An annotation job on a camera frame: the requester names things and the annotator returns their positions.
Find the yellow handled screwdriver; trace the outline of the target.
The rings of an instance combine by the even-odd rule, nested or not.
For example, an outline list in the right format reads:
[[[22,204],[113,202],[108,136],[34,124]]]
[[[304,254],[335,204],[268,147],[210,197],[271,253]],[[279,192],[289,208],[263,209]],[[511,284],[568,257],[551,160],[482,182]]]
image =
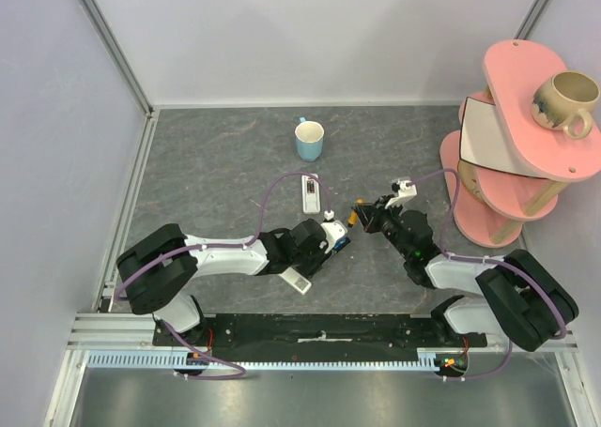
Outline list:
[[[363,205],[363,199],[359,198],[356,200],[355,204],[351,207],[351,212],[347,219],[347,227],[348,228],[353,228],[355,225],[357,225],[360,222],[361,214],[362,214],[362,205]]]

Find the white remote with QR label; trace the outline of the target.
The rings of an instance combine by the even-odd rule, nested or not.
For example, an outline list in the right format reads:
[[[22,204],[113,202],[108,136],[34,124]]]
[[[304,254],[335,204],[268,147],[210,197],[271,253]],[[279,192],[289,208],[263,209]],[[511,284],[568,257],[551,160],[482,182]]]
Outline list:
[[[279,277],[301,295],[305,295],[312,287],[312,283],[293,267],[281,272]]]

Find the black remote control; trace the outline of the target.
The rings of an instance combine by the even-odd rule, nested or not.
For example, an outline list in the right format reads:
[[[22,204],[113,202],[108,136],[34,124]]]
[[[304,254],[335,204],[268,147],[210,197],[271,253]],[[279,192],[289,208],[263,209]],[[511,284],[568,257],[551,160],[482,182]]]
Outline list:
[[[335,245],[332,248],[332,252],[333,253],[338,253],[339,251],[341,251],[344,247],[346,247],[349,243],[351,242],[351,240],[348,237],[343,237],[340,240],[338,240]]]

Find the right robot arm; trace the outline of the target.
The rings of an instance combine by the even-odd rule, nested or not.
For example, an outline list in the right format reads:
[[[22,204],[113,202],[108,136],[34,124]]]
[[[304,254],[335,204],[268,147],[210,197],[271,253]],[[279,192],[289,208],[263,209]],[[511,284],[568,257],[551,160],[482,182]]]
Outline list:
[[[434,242],[427,216],[392,206],[388,197],[357,203],[352,211],[366,233],[383,234],[400,253],[414,283],[478,297],[440,307],[442,315],[429,325],[432,339],[440,345],[452,345],[469,333],[497,334],[533,352],[558,338],[561,326],[579,316],[576,301],[526,250],[515,249],[502,257],[444,253]]]

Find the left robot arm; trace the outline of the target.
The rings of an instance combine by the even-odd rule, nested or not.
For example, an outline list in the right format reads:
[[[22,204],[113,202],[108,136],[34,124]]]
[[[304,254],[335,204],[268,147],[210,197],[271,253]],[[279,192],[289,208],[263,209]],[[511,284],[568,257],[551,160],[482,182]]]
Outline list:
[[[116,260],[123,281],[116,299],[126,300],[131,312],[153,314],[167,322],[186,345],[206,335],[199,304],[183,294],[194,278],[240,274],[276,275],[304,295],[310,279],[347,243],[339,221],[302,221],[238,239],[207,239],[184,234],[176,223],[165,224]]]

